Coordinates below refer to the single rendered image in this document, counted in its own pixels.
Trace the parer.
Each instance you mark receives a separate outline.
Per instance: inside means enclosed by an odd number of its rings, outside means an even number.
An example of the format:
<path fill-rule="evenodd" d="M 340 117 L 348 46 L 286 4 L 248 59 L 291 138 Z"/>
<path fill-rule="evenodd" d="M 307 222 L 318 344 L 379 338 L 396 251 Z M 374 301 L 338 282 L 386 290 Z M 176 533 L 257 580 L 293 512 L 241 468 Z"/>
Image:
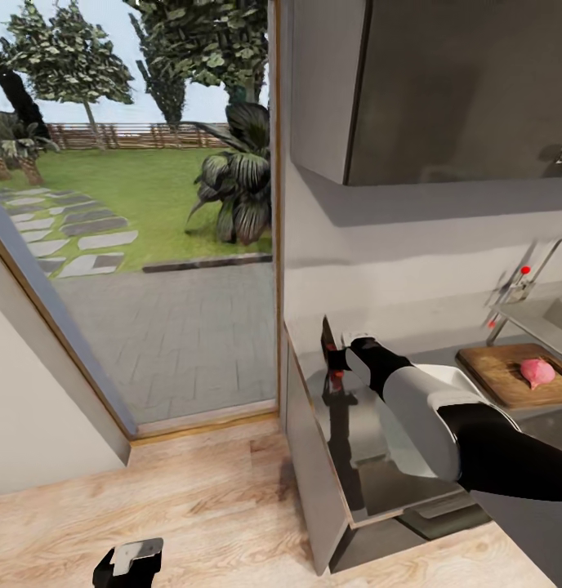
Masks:
<path fill-rule="evenodd" d="M 333 340 L 332 330 L 330 330 L 330 323 L 328 323 L 327 317 L 322 322 L 323 331 L 325 332 L 325 338 L 327 339 L 327 349 L 330 351 L 337 351 L 337 345 Z M 344 370 L 335 370 L 335 377 L 343 377 Z"/>

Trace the cutting board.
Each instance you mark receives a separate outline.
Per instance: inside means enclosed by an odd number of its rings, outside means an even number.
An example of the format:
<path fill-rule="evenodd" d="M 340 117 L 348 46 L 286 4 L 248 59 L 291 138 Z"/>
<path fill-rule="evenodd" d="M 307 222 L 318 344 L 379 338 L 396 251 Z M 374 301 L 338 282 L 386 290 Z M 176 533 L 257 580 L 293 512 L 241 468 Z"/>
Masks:
<path fill-rule="evenodd" d="M 562 361 L 537 343 L 465 348 L 457 352 L 457 357 L 505 408 L 562 402 Z M 531 389 L 521 366 L 536 358 L 555 369 L 554 380 Z"/>

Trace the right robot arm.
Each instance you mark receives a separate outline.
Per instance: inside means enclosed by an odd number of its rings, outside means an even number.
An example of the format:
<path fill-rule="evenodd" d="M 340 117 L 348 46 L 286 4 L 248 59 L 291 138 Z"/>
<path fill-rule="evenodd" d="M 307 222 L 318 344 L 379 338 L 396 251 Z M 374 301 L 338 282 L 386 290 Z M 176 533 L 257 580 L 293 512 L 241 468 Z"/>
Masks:
<path fill-rule="evenodd" d="M 527 436 L 496 405 L 393 354 L 368 331 L 343 332 L 331 370 L 352 370 L 399 420 L 428 466 L 459 483 L 562 588 L 562 451 Z"/>

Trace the vidalia onion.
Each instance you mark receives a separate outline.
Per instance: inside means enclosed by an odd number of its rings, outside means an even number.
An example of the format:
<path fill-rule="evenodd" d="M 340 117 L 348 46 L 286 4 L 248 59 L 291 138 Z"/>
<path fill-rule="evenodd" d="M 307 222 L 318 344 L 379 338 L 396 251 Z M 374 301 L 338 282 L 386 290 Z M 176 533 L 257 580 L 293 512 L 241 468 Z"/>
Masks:
<path fill-rule="evenodd" d="M 552 366 L 539 358 L 524 361 L 523 366 L 521 366 L 521 374 L 531 384 L 531 389 L 534 389 L 536 385 L 553 381 L 554 372 L 555 369 Z"/>

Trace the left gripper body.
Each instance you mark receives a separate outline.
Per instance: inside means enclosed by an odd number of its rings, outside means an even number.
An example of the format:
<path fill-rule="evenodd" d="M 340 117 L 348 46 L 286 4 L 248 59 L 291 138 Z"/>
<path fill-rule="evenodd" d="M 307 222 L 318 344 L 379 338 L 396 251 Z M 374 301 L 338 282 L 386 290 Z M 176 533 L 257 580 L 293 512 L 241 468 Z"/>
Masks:
<path fill-rule="evenodd" d="M 100 566 L 95 588 L 150 588 L 154 577 L 154 556 L 133 560 L 129 573 L 114 574 L 115 563 Z"/>

